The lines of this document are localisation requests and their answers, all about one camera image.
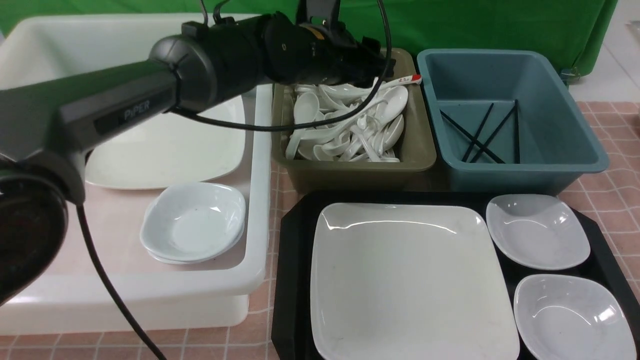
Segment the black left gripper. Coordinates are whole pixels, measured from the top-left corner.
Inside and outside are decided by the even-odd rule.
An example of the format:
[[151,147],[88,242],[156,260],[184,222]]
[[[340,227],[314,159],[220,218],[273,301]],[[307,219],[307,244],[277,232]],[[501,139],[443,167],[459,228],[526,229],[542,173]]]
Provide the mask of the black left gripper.
[[396,60],[386,58],[380,41],[361,40],[343,22],[330,29],[294,24],[276,12],[263,28],[263,71],[274,84],[371,87],[375,78],[394,75]]

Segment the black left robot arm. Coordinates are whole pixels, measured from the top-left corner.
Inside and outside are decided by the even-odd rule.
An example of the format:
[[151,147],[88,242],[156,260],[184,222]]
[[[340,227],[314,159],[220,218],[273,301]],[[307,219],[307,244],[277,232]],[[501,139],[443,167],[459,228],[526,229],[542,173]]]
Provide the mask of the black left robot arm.
[[374,84],[393,72],[390,30],[357,41],[336,26],[292,23],[285,14],[212,26],[185,22],[148,59],[1,91],[1,302],[52,264],[67,232],[67,204],[86,199],[85,167],[94,148],[173,113],[206,125],[290,132],[202,116],[263,84]]

